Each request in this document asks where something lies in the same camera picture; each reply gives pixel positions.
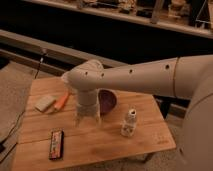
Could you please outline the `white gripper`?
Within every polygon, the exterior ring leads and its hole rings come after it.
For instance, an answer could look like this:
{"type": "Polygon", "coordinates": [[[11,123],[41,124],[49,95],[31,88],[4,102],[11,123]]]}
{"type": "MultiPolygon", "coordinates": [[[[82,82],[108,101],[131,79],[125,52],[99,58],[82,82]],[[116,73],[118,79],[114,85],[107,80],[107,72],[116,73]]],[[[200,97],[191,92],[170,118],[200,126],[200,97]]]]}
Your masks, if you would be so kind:
{"type": "Polygon", "coordinates": [[[95,104],[91,106],[85,106],[78,104],[76,106],[77,113],[75,116],[75,125],[78,126],[80,122],[83,120],[84,117],[92,117],[95,121],[100,124],[101,117],[100,117],[100,105],[95,104]]]}

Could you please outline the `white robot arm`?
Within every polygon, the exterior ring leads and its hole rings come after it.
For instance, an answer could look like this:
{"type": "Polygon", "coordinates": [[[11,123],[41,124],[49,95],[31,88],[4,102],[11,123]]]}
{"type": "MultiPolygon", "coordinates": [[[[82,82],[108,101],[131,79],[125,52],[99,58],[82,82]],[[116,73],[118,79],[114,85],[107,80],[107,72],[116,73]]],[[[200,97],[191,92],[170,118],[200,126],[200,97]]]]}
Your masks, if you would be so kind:
{"type": "Polygon", "coordinates": [[[102,88],[190,101],[180,135],[176,171],[213,171],[213,55],[176,57],[105,69],[88,60],[62,75],[77,91],[77,115],[99,107],[102,88]]]}

